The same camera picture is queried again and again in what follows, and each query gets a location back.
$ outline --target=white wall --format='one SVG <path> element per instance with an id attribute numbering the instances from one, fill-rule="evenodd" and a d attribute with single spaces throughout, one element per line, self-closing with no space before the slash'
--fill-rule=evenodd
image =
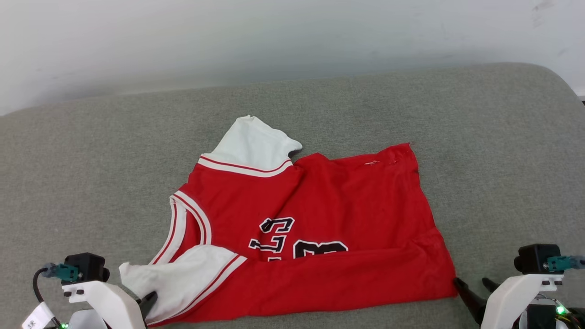
<path id="1" fill-rule="evenodd" d="M 496 61 L 585 95 L 583 0 L 2 0 L 0 114 L 96 95 Z"/>

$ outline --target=jersey number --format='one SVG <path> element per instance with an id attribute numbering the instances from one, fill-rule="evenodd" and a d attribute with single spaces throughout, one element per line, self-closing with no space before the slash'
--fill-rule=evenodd
<path id="1" fill-rule="evenodd" d="M 272 253 L 280 253 L 284 248 L 284 241 L 287 239 L 286 235 L 275 235 L 270 239 L 275 245 L 262 245 L 256 239 L 250 239 L 249 247 L 252 249 L 260 249 L 262 251 L 270 251 Z"/>
<path id="2" fill-rule="evenodd" d="M 321 255 L 323 253 L 347 251 L 347 246 L 340 241 L 333 242 L 308 242 L 303 240 L 297 240 L 292 247 L 293 257 L 299 258 L 307 255 Z"/>
<path id="3" fill-rule="evenodd" d="M 289 233 L 291 228 L 294 224 L 293 217 L 283 217 L 283 218 L 266 218 L 260 224 L 260 230 L 262 233 L 267 234 L 272 232 L 273 229 L 274 233 Z M 273 244 L 270 245 L 263 245 L 260 241 L 256 239 L 250 239 L 250 244 L 248 247 L 252 249 L 260 249 L 261 251 L 270 251 L 271 253 L 281 253 L 284 248 L 284 242 L 286 241 L 286 235 L 275 235 L 273 236 L 270 241 Z M 321 255 L 323 253 L 330 253 L 330 252 L 337 252 L 337 251 L 347 251 L 348 248 L 346 245 L 343 244 L 341 241 L 332 241 L 332 242 L 310 242 L 310 241 L 303 241 L 297 240 L 295 244 L 292 246 L 292 255 L 293 258 L 304 257 L 307 255 Z M 277 261 L 280 260 L 281 257 L 268 257 L 268 261 Z"/>
<path id="4" fill-rule="evenodd" d="M 276 233 L 288 233 L 291 231 L 293 224 L 293 217 L 275 218 L 273 220 L 266 218 L 262 224 L 260 224 L 260 230 L 262 233 L 270 233 L 275 226 L 278 226 Z"/>

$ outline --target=white armhole trim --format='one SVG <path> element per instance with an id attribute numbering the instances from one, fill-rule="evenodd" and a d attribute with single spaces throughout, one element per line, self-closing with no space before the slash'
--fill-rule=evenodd
<path id="1" fill-rule="evenodd" d="M 146 317 L 148 325 L 182 315 L 215 291 L 241 264 L 244 256 L 225 248 L 198 245 L 173 263 L 120 265 L 122 284 L 137 297 L 152 291 L 157 302 Z"/>
<path id="2" fill-rule="evenodd" d="M 292 166 L 288 154 L 302 145 L 255 116 L 243 116 L 229 128 L 211 153 L 201 155 L 199 165 L 256 177 L 271 177 Z"/>
<path id="3" fill-rule="evenodd" d="M 200 245 L 211 244 L 211 224 L 207 215 L 201 207 L 188 195 L 177 191 L 170 197 L 171 204 L 171 227 L 168 231 L 167 240 L 161 250 L 154 256 L 150 264 L 166 264 L 171 261 L 185 236 L 187 227 L 187 211 L 195 218 L 199 226 Z"/>

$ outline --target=white label sticker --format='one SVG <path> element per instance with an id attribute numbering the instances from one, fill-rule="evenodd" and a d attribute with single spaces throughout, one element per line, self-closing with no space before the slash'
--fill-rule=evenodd
<path id="1" fill-rule="evenodd" d="M 22 323 L 22 329 L 42 329 L 54 317 L 45 302 L 40 303 L 28 318 Z"/>

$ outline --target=red and white stripe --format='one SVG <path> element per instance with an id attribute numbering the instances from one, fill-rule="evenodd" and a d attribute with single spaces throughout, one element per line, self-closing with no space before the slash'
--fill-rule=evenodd
<path id="1" fill-rule="evenodd" d="M 280 174 L 281 172 L 286 170 L 286 168 L 293 165 L 291 159 L 286 159 L 284 162 L 282 162 L 281 165 L 279 165 L 278 167 L 276 167 L 274 169 L 263 170 L 263 169 L 257 169 L 257 168 L 247 167 L 247 166 L 241 166 L 238 164 L 236 165 L 236 164 L 232 164 L 232 163 L 225 163 L 225 162 L 216 161 L 216 160 L 210 159 L 209 157 L 205 157 L 203 155 L 199 158 L 199 161 L 197 161 L 197 163 L 199 165 L 202 165 L 202 166 L 205 166 L 205 167 L 211 168 L 211 169 L 222 170 L 225 172 L 239 173 L 239 174 L 244 174 L 244 175 L 248 175 L 248 176 L 256 176 L 256 177 L 273 177 L 273 176 Z"/>
<path id="2" fill-rule="evenodd" d="M 185 236 L 187 211 L 193 215 L 199 226 L 201 239 L 197 244 L 211 244 L 211 224 L 209 223 L 209 218 L 207 218 L 201 207 L 192 198 L 181 191 L 177 191 L 171 196 L 171 227 L 167 240 L 157 255 L 150 261 L 150 264 L 165 264 L 173 258 Z"/>

